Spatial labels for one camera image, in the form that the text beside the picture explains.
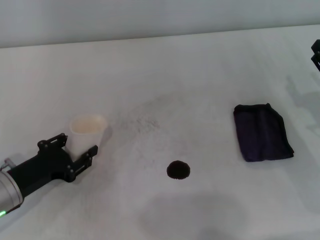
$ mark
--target black stain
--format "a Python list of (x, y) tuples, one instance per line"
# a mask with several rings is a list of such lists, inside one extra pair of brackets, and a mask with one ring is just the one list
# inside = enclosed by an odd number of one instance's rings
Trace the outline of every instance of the black stain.
[(166, 169), (166, 173), (172, 179), (185, 179), (190, 175), (190, 167), (183, 161), (173, 161)]

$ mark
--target paper cup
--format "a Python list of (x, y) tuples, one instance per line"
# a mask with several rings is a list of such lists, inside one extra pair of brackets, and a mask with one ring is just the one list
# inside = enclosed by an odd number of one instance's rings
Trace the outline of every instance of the paper cup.
[(66, 141), (65, 150), (73, 161), (88, 151), (94, 145), (100, 146), (108, 123), (98, 114), (81, 115), (70, 122), (71, 134)]

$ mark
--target white table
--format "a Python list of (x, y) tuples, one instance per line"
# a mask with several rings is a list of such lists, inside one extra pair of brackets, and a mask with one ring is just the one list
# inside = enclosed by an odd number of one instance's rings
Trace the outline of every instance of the white table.
[[(3, 240), (318, 240), (320, 25), (0, 49), (0, 157), (111, 124), (91, 168), (0, 220)], [(294, 158), (246, 163), (233, 109), (270, 103)], [(175, 160), (191, 168), (174, 180)]]

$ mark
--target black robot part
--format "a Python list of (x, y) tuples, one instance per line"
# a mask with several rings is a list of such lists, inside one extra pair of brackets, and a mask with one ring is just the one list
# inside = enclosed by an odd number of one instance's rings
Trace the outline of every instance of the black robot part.
[(61, 133), (38, 142), (39, 151), (36, 156), (7, 171), (18, 185), (23, 198), (55, 179), (73, 182), (76, 176), (92, 165), (98, 146), (91, 147), (78, 160), (72, 161), (62, 149), (67, 139), (68, 136)]
[(311, 60), (315, 64), (316, 68), (320, 71), (320, 40), (315, 41), (311, 49), (314, 52)]

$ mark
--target folded towel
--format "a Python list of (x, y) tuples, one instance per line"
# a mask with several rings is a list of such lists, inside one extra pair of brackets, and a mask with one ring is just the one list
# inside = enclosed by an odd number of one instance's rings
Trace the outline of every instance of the folded towel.
[(238, 105), (233, 115), (244, 160), (261, 162), (294, 156), (287, 140), (284, 119), (269, 103)]

